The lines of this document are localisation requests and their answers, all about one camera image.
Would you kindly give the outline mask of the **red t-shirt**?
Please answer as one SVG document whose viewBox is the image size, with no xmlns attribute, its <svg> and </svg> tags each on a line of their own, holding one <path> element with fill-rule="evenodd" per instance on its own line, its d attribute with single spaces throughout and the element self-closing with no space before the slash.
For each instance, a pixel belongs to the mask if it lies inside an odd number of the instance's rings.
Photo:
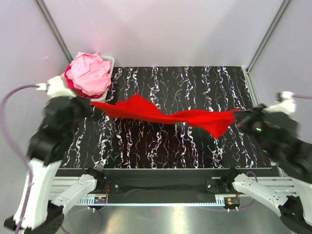
<svg viewBox="0 0 312 234">
<path fill-rule="evenodd" d="M 152 102 L 136 94 L 126 101 L 116 104 L 91 102 L 96 108 L 104 111 L 110 118 L 137 119 L 149 123 L 175 124 L 186 122 L 192 127 L 200 127 L 214 138 L 219 138 L 227 132 L 234 122 L 236 110 L 211 112 L 206 110 L 185 110 L 175 114 L 162 113 Z"/>
</svg>

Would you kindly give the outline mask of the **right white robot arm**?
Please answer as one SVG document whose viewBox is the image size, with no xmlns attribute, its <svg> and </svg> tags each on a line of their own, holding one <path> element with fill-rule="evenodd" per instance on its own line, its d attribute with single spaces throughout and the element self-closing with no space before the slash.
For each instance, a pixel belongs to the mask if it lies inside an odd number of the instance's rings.
<svg viewBox="0 0 312 234">
<path fill-rule="evenodd" d="M 243 193 L 272 210 L 295 234 L 312 232 L 312 145 L 297 137 L 298 123 L 289 114 L 260 105 L 234 113 L 237 128 L 255 139 L 278 167 L 280 178 L 291 181 L 294 194 L 278 192 L 236 169 L 221 181 L 226 193 Z"/>
</svg>

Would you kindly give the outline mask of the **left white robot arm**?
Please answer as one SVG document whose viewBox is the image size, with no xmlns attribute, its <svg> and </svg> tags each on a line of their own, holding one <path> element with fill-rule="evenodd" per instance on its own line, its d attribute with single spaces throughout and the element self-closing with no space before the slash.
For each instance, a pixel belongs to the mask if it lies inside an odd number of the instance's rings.
<svg viewBox="0 0 312 234">
<path fill-rule="evenodd" d="M 55 234 L 73 206 L 90 192 L 105 188 L 104 173 L 86 169 L 81 177 L 53 200 L 55 175 L 69 149 L 78 124 L 92 112 L 91 102 L 81 97 L 54 97 L 44 109 L 38 131 L 31 137 L 23 157 L 29 170 L 16 213 L 4 227 L 17 234 Z"/>
</svg>

